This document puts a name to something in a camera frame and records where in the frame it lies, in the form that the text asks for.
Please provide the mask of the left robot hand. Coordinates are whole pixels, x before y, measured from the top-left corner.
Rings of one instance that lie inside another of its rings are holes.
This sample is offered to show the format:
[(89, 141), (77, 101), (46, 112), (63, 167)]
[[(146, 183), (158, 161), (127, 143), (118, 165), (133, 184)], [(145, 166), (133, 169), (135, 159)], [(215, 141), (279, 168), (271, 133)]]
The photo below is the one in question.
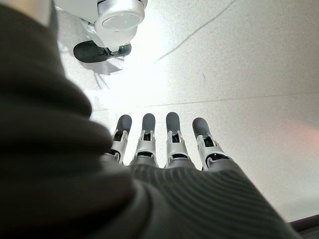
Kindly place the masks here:
[(230, 162), (199, 171), (122, 166), (65, 77), (50, 0), (0, 4), (0, 236), (3, 239), (297, 239)]

